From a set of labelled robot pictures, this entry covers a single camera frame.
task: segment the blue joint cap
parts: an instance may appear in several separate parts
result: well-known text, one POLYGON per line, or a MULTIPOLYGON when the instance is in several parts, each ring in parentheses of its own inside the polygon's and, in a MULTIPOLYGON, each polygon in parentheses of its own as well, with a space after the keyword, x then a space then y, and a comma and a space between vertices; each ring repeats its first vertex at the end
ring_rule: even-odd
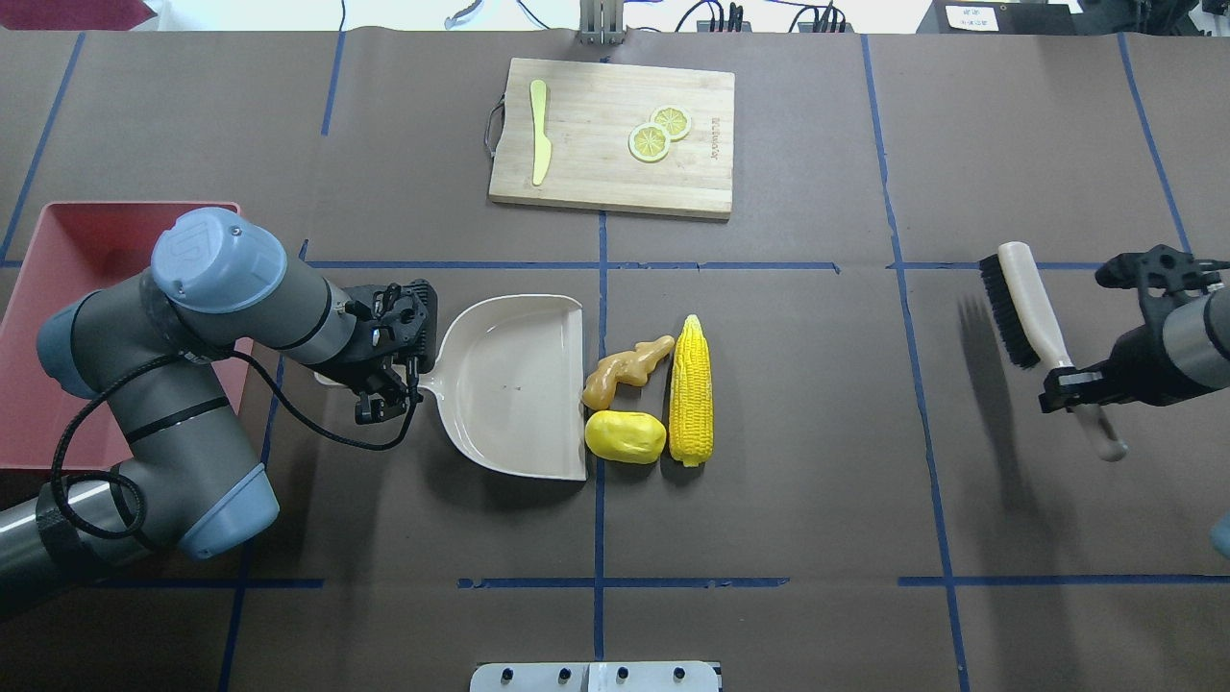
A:
POLYGON ((73 323, 81 310, 81 304, 95 293, 97 290, 86 293, 76 302, 52 315, 38 327, 36 339, 38 363, 42 364, 43 372, 59 382, 60 390, 81 399, 93 399, 98 393, 86 385, 76 370, 76 361, 73 360, 73 323))
POLYGON ((208 560, 268 529, 279 509, 264 465, 256 465, 192 525, 180 549, 194 560, 208 560))
POLYGON ((205 206, 162 231, 150 273, 167 297, 189 310, 234 312, 282 283, 287 251, 273 234, 235 211, 205 206))
POLYGON ((1223 558, 1230 559, 1230 514, 1213 526, 1209 541, 1213 542, 1213 547, 1218 549, 1218 553, 1221 553, 1223 558))

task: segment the yellow knife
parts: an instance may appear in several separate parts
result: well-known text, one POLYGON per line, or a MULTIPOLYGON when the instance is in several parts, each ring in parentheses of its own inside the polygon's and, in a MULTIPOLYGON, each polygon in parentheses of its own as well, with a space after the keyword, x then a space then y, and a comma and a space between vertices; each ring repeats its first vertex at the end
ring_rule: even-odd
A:
POLYGON ((546 82, 530 82, 530 111, 534 113, 534 184, 542 184, 551 165, 551 140, 546 138, 546 82))

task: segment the blue tape line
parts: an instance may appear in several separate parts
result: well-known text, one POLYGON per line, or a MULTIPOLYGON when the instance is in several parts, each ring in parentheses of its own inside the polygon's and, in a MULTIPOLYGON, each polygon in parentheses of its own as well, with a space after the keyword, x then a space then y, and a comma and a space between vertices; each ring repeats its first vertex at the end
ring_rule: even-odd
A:
MULTIPOLYGON (((918 340, 914 337, 914 317, 910 313, 909 288, 905 284, 902 240, 897 229, 897 214, 888 194, 888 156, 884 151, 884 134, 879 120, 879 104, 876 101, 876 77, 871 66, 871 43, 867 34, 861 34, 862 64, 867 75, 867 100, 871 104, 871 124, 876 135, 876 155, 879 159, 879 181, 884 194, 884 215, 893 242, 893 261, 897 265, 897 290, 902 301, 902 317, 905 322, 905 345, 910 356, 910 371, 914 376, 914 399, 922 422, 922 441, 926 451, 927 474, 931 479, 931 508, 935 516, 936 540, 940 545, 940 564, 946 580, 952 578, 952 558, 948 554, 948 532, 943 520, 943 500, 940 495, 940 474, 935 467, 935 449, 931 444, 931 423, 927 418, 926 393, 922 391, 922 369, 919 365, 918 340)), ((962 692, 969 692, 969 671, 966 666, 966 644, 961 633, 961 615, 957 607, 957 589, 950 583, 945 585, 948 601, 948 626, 952 629, 952 649, 957 660, 957 682, 962 692)))
POLYGON ((1135 585, 1230 585, 1228 574, 1043 574, 1011 576, 903 576, 902 588, 956 586, 1135 586, 1135 585))
POLYGON ((337 96, 337 79, 342 73, 342 50, 344 48, 346 32, 339 28, 337 31, 337 48, 333 49, 333 75, 328 80, 328 100, 325 101, 325 119, 320 123, 321 136, 328 136, 328 125, 333 119, 333 97, 337 96))
POLYGON ((1149 155, 1153 156, 1154 167, 1157 168, 1157 179, 1161 181, 1161 191, 1166 195, 1166 205, 1170 206, 1170 218, 1175 221, 1175 230, 1178 231, 1178 242, 1183 246, 1184 252, 1191 252, 1192 243, 1187 241, 1187 230, 1183 227, 1183 219, 1178 215, 1178 205, 1175 204, 1175 194, 1170 189, 1166 167, 1161 165, 1161 155, 1157 152, 1157 144, 1153 138, 1153 128, 1149 127, 1145 104, 1140 101, 1137 74, 1132 69, 1132 57, 1128 54, 1128 37, 1123 32, 1119 32, 1119 57, 1123 59, 1123 73, 1128 76, 1128 88, 1132 91, 1132 101, 1137 104, 1137 116, 1140 118, 1140 129, 1145 134, 1145 144, 1149 145, 1149 155))
MULTIPOLYGON (((1037 262, 1042 270, 1097 270, 1103 262, 1037 262)), ((978 270, 978 262, 893 262, 884 268, 905 270, 953 269, 978 270)))
MULTIPOLYGON (((306 241, 300 247, 300 254, 306 253, 308 243, 306 241)), ((285 375, 287 359, 285 356, 278 356, 278 370, 273 376, 273 382, 278 387, 282 387, 283 376, 285 375)), ((269 452, 273 449, 273 420, 278 414, 278 398, 272 397, 269 399, 269 415, 264 420, 264 438, 261 441, 261 465, 269 466, 269 452)), ((247 575, 252 569, 252 541, 247 540, 244 543, 244 553, 239 562, 239 585, 235 588, 235 599, 231 602, 231 619, 230 626, 226 628, 226 649, 223 651, 223 670, 218 678, 219 692, 225 692, 230 687, 230 671, 231 664, 235 661, 235 644, 239 640, 239 623, 244 615, 244 594, 247 591, 247 575)))
POLYGON ((610 262, 613 269, 823 269, 841 273, 834 262, 610 262))
MULTIPOLYGON (((788 576, 626 576, 603 578, 603 589, 777 589, 790 584, 788 576)), ((595 579, 574 578, 504 578, 459 579, 458 589, 594 589, 595 579)))
POLYGON ((598 262, 314 259, 319 269, 597 269, 598 262))
POLYGON ((73 70, 76 69, 76 60, 81 55, 81 45, 84 44, 85 32, 80 32, 77 33, 76 43, 73 44, 73 54, 69 55, 69 64, 64 68, 64 76, 60 77, 60 88, 55 92, 55 100, 52 101, 52 109, 47 113, 47 122, 43 123, 43 134, 38 138, 38 145, 34 146, 34 155, 30 160, 30 168, 26 170, 26 179, 21 183, 21 192, 17 193, 17 203, 14 204, 12 215, 9 216, 9 227, 5 229, 4 240, 0 241, 0 258, 9 256, 9 247, 12 245, 12 237, 17 232, 17 221, 21 220, 21 211, 26 206, 26 197, 30 195, 30 188, 34 183, 38 162, 43 160, 47 139, 55 125, 55 116, 60 112, 60 103, 64 102, 64 93, 69 90, 69 80, 73 79, 73 70))
MULTIPOLYGON (((239 579, 112 579, 91 589, 237 589, 239 579)), ((323 579, 250 579, 247 589, 323 589, 323 579)))
MULTIPOLYGON (((598 211, 598 358, 606 358, 608 269, 606 211, 598 211)), ((606 656, 606 462, 594 457, 594 660, 606 656)))

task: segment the brush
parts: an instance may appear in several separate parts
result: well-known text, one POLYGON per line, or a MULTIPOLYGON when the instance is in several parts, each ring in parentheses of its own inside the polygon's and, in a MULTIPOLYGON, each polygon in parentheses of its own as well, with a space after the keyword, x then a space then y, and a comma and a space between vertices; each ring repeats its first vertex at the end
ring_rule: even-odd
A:
MULTIPOLYGON (((995 254, 978 262, 978 268, 1004 350, 1012 365, 1026 370, 1039 363, 1049 370, 1073 368, 1059 320, 1030 246, 1005 242, 995 254)), ((1114 433, 1102 407, 1080 404, 1070 411, 1100 458, 1117 462, 1127 456, 1128 446, 1114 433)))

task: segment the black bristles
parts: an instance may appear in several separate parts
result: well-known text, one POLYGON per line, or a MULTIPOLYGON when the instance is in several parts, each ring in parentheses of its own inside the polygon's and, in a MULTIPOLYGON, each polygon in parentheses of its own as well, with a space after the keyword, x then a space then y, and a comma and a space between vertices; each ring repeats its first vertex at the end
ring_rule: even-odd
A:
POLYGON ((1004 340, 1004 350, 1014 366, 1032 369, 1042 359, 1030 344, 1030 337, 1025 334, 1025 326, 1021 323, 1021 315, 1012 302, 1012 294, 1007 289, 1007 279, 1004 277, 1004 267, 1000 265, 999 254, 991 254, 978 262, 978 268, 983 274, 983 285, 986 286, 986 296, 991 301, 991 315, 995 317, 995 326, 999 328, 1000 339, 1004 340))

